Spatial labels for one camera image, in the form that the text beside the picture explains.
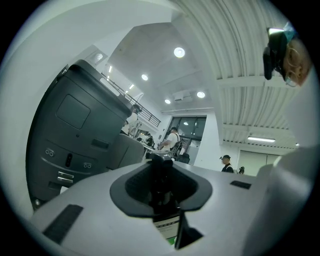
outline ceiling beam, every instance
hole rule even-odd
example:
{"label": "ceiling beam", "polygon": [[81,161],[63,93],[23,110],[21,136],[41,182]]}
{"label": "ceiling beam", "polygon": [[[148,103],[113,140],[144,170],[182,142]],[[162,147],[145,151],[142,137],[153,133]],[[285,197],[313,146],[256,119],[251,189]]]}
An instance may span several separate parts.
{"label": "ceiling beam", "polygon": [[280,76],[273,76],[271,80],[266,80],[264,76],[242,76],[217,80],[220,89],[233,87],[274,87],[297,90],[297,87],[287,86]]}
{"label": "ceiling beam", "polygon": [[233,130],[237,132],[261,133],[261,134],[270,134],[270,135],[294,138],[294,135],[292,134],[292,132],[287,129],[234,125],[234,124],[224,124],[222,127],[225,130]]}
{"label": "ceiling beam", "polygon": [[278,155],[278,156],[283,156],[294,151],[294,149],[291,149],[291,148],[250,145],[245,143],[237,143],[237,142],[229,142],[229,141],[223,141],[223,145],[238,147],[241,151],[249,151],[249,152]]}

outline ceiling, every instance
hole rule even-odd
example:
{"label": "ceiling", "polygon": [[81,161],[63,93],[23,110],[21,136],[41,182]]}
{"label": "ceiling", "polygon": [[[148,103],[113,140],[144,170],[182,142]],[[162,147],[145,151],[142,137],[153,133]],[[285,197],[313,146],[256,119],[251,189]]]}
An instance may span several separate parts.
{"label": "ceiling", "polygon": [[[200,58],[195,45],[185,40],[181,26],[155,23],[134,27],[109,63],[162,111],[220,110],[223,141],[228,144],[295,149],[296,140],[282,112],[298,89],[286,86],[277,73],[266,81],[262,59],[268,43],[266,28],[283,28],[287,19],[262,0],[173,2],[186,14],[185,30],[193,37],[201,36],[198,47],[207,53],[205,57]],[[174,55],[176,47],[185,50],[184,57]],[[204,66],[208,62],[209,71]],[[142,80],[142,74],[148,81]],[[197,97],[199,91],[205,92],[205,98]],[[175,101],[181,94],[183,100]],[[252,143],[249,135],[276,142]]]}

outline black machine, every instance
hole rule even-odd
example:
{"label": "black machine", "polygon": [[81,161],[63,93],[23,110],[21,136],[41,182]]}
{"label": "black machine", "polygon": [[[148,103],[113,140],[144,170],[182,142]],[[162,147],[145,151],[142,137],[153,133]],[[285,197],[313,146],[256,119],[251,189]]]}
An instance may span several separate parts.
{"label": "black machine", "polygon": [[30,196],[48,201],[104,172],[106,154],[132,105],[84,60],[64,68],[43,96],[26,153]]}

